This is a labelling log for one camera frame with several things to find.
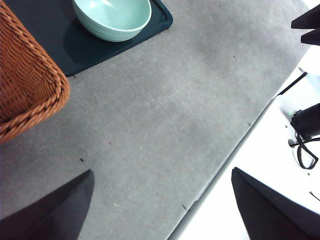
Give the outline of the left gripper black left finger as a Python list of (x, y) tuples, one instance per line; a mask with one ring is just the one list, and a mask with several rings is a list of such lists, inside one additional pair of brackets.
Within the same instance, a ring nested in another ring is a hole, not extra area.
[(87, 170), (0, 221), (2, 240), (76, 240), (88, 214), (95, 176)]

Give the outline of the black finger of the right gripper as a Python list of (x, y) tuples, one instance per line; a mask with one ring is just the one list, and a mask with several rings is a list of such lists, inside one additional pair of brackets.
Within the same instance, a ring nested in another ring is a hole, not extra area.
[(292, 29), (317, 29), (320, 27), (320, 5), (315, 6), (291, 22)]
[(301, 43), (320, 46), (320, 28), (316, 28), (301, 36)]

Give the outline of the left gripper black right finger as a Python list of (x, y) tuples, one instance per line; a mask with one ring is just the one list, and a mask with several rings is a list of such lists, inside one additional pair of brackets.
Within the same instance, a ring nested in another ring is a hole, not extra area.
[(231, 182), (251, 240), (318, 240), (320, 215), (235, 167)]

